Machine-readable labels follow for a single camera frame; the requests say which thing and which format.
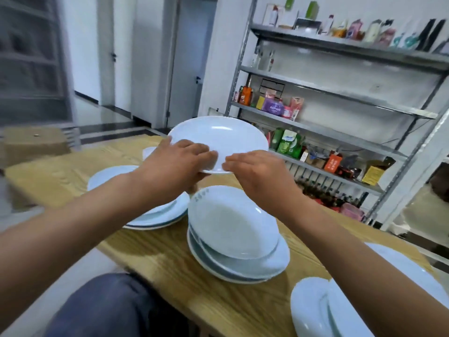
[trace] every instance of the forearm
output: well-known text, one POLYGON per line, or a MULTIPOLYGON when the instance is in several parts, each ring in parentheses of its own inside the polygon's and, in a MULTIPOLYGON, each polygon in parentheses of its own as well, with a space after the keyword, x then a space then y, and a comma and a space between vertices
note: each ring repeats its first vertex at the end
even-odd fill
POLYGON ((130 175, 120 175, 0 234, 0 332, 89 250, 145 212, 138 191, 130 175))
POLYGON ((304 198, 286 225, 322 262, 376 336, 447 333, 449 311, 444 306, 314 201, 304 198))

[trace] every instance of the yellow box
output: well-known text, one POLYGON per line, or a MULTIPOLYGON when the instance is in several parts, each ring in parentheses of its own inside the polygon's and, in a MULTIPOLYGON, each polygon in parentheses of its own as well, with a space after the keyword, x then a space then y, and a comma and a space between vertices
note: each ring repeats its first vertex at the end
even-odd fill
POLYGON ((384 174, 385 170, 370 166, 362 178, 362 182, 375 186, 384 174))
POLYGON ((259 100, 257 101, 257 105, 255 106, 257 109, 261 110, 264 106, 265 98, 262 96, 259 96, 259 100))

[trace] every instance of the white plate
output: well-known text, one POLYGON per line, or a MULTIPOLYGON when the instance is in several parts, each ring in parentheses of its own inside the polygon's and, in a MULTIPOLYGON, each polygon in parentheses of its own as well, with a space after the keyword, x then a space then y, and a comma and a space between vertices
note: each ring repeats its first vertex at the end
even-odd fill
POLYGON ((329 281, 304 278, 291 292, 290 309, 298 337, 336 337, 327 307, 329 281))
MULTIPOLYGON (((446 294, 446 291, 441 284, 421 266, 389 247, 378 245, 376 243, 367 243, 367 245, 441 304, 449 308, 449 296, 446 294)), ((368 329, 334 279, 330 281, 328 298, 332 318, 342 336, 373 336, 373 333, 368 329)))
POLYGON ((215 277, 220 278, 221 280, 228 281, 230 283, 237 283, 237 284, 258 284, 258 283, 263 283, 264 281, 268 280, 268 279, 251 279, 251 278, 239 277, 237 275, 233 275, 231 273, 228 273, 228 272, 222 270, 220 267, 216 266, 212 261, 210 261, 207 258, 206 254, 201 249, 198 242, 195 240, 195 238, 191 234, 190 230, 187 230, 187 243, 188 243, 188 248, 190 248, 192 255, 198 261, 198 263, 206 271, 208 271, 215 277))
POLYGON ((129 226, 128 224, 126 224, 123 228, 127 228, 127 229, 131 229, 134 231, 152 231, 154 229, 159 229, 159 228, 164 228, 164 227, 168 227, 171 226, 179 221, 181 221, 184 216, 187 215, 187 211, 185 211, 180 217, 177 217, 175 220, 168 222, 168 223, 163 223, 161 225, 156 225, 156 226, 142 226, 142 227, 133 227, 133 226, 129 226))
POLYGON ((202 241, 231 258, 262 258, 278 243, 276 219, 238 188, 199 190, 188 204, 188 218, 202 241))
MULTIPOLYGON (((128 172, 132 172, 136 170, 139 166, 137 165, 118 165, 116 167, 110 167, 103 169, 93 175, 89 182, 87 182, 87 191, 90 191, 98 186, 101 186, 103 183, 109 181, 111 178, 120 175, 127 174, 128 172)), ((147 211, 144 215, 154 214, 160 212, 161 210, 167 209, 175 204, 176 200, 173 200, 167 204, 163 204, 162 206, 155 207, 147 211)))
POLYGON ((206 144, 210 150, 216 150, 217 162, 210 170, 203 170, 209 174, 229 173, 221 167, 227 156, 254 150, 268 150, 268 141, 259 129, 231 117, 192 118, 176 125, 168 135, 172 137, 172 143, 188 139, 194 143, 206 144))
POLYGON ((142 150, 142 159, 145 161, 148 156, 151 155, 153 151, 156 150, 157 147, 149 147, 142 150))
POLYGON ((127 223, 127 226, 135 228, 148 228, 150 226, 160 226, 162 224, 172 222, 173 220, 176 220, 177 218, 184 215, 184 212, 187 210, 189 201, 190 196, 188 195, 188 193, 183 192, 178 196, 175 204, 172 207, 155 214, 144 214, 142 216, 139 216, 138 218, 127 223))
MULTIPOLYGON (((193 227, 190 227, 190 231, 195 237, 196 233, 193 227)), ((230 258, 211 249, 198 236, 195 239, 211 261, 223 270, 240 277, 255 279, 272 278, 283 272, 290 261, 290 249, 280 234, 278 244, 270 254, 263 258, 249 260, 230 258)))

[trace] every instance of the hand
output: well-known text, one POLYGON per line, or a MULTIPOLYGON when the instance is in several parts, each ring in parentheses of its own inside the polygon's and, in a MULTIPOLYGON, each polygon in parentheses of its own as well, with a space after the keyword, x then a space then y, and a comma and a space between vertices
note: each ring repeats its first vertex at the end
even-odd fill
POLYGON ((248 197, 283 222, 292 220, 306 198, 284 161, 263 150, 226 157, 223 170, 233 172, 248 197))
POLYGON ((204 144, 182 140, 170 145, 171 137, 162 140, 143 164, 131 174, 145 189, 144 200, 151 209, 176 199, 207 174, 201 170, 214 165, 218 153, 204 144))

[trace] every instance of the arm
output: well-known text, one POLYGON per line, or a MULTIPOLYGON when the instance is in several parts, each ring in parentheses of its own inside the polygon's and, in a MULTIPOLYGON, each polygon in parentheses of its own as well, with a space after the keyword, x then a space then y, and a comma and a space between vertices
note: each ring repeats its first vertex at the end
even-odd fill
POLYGON ((135 171, 0 234, 0 333, 98 243, 201 180, 216 156, 166 139, 135 171))
POLYGON ((449 310, 303 195, 282 160, 266 151, 234 154, 223 169, 310 248, 374 335, 447 334, 449 310))

